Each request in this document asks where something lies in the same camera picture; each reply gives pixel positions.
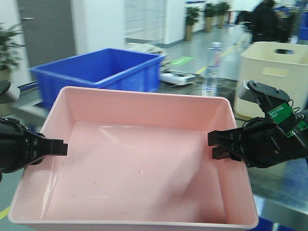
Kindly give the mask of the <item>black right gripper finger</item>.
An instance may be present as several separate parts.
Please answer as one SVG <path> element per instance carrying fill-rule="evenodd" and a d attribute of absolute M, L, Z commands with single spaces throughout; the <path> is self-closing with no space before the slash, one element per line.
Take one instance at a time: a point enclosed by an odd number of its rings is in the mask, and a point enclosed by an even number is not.
<path fill-rule="evenodd" d="M 242 133 L 242 128 L 234 128 L 229 130 L 214 130 L 209 132 L 207 135 L 207 142 L 209 146 L 217 145 L 232 145 L 237 144 L 240 141 L 240 135 Z"/>
<path fill-rule="evenodd" d="M 237 154 L 238 154 L 237 150 L 227 149 L 222 146 L 216 146 L 212 148 L 212 158 L 216 160 L 229 158 L 234 161 L 241 162 L 242 159 Z"/>

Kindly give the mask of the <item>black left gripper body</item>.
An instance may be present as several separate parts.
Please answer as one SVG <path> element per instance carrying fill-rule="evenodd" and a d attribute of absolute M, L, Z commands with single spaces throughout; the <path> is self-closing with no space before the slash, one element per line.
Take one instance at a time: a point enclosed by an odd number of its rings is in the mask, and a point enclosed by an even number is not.
<path fill-rule="evenodd" d="M 41 146 L 46 137 L 33 133 L 13 118 L 0 119 L 0 177 L 13 173 L 28 165 L 43 161 Z"/>

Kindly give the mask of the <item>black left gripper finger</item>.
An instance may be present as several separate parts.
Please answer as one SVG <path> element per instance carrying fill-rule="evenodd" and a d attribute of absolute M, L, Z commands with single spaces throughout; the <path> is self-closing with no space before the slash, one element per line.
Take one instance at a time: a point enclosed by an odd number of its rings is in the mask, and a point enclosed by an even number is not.
<path fill-rule="evenodd" d="M 47 156 L 67 156 L 68 144 L 63 140 L 44 139 L 43 157 Z"/>

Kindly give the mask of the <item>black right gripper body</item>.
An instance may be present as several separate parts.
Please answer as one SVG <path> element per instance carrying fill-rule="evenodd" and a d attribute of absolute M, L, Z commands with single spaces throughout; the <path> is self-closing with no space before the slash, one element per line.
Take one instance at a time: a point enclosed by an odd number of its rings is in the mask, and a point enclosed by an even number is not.
<path fill-rule="evenodd" d="M 277 125 L 248 129 L 240 135 L 248 167 L 268 168 L 289 160 L 308 158 L 308 131 L 286 137 Z"/>

